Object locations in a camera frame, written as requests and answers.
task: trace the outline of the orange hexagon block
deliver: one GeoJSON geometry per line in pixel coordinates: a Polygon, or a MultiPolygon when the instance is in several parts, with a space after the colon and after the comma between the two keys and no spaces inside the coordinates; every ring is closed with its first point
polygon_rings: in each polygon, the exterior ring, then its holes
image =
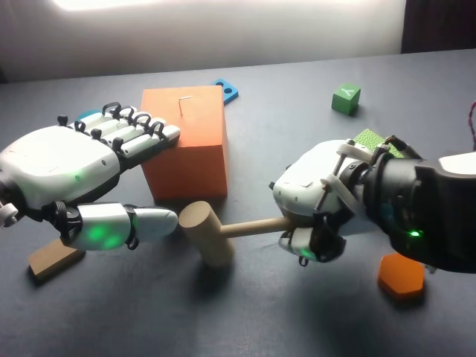
{"type": "Polygon", "coordinates": [[[402,255],[385,255],[380,262],[379,285],[396,300],[415,298],[423,293],[425,268],[402,255]]]}

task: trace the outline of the wooden hammer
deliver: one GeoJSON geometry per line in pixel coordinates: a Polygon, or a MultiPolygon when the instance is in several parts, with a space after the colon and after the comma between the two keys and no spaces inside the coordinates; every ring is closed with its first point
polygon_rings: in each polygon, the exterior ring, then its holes
{"type": "Polygon", "coordinates": [[[229,265],[234,256],[233,237],[251,236],[293,229],[285,217],[222,225],[213,208],[204,201],[188,205],[178,216],[178,224],[209,266],[229,265]]]}

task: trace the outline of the blue block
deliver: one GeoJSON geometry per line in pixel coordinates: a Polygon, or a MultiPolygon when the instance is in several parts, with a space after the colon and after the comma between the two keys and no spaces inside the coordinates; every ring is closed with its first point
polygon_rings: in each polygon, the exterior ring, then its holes
{"type": "Polygon", "coordinates": [[[76,120],[81,120],[83,118],[86,118],[88,117],[89,115],[91,114],[96,114],[96,113],[101,113],[101,111],[99,109],[90,109],[90,110],[86,110],[85,112],[81,113],[76,120]]]}
{"type": "Polygon", "coordinates": [[[219,78],[215,82],[213,82],[215,86],[222,86],[223,90],[223,104],[227,105],[230,103],[233,99],[238,97],[238,89],[233,87],[230,83],[228,83],[226,80],[223,80],[222,78],[219,78]]]}

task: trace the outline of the blue round object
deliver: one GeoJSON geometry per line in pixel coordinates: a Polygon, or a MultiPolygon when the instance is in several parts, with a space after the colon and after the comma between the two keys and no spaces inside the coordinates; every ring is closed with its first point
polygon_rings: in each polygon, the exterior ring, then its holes
{"type": "Polygon", "coordinates": [[[96,113],[101,113],[101,111],[99,109],[89,109],[89,110],[86,110],[85,112],[81,113],[76,120],[81,120],[83,118],[86,118],[88,117],[89,115],[91,114],[96,114],[96,113]]]}

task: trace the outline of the green textured block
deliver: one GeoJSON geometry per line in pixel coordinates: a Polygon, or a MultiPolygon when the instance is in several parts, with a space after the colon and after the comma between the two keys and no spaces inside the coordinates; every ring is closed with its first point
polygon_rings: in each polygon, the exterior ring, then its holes
{"type": "Polygon", "coordinates": [[[349,83],[341,84],[332,96],[332,109],[352,115],[358,108],[359,99],[360,87],[349,83]]]}
{"type": "MultiPolygon", "coordinates": [[[[354,141],[357,144],[364,145],[369,150],[374,151],[377,145],[382,144],[385,139],[373,132],[372,130],[365,129],[363,132],[361,132],[354,138],[354,141]]],[[[396,158],[403,158],[403,155],[392,144],[390,144],[390,153],[393,154],[393,156],[395,156],[396,158]]]]}

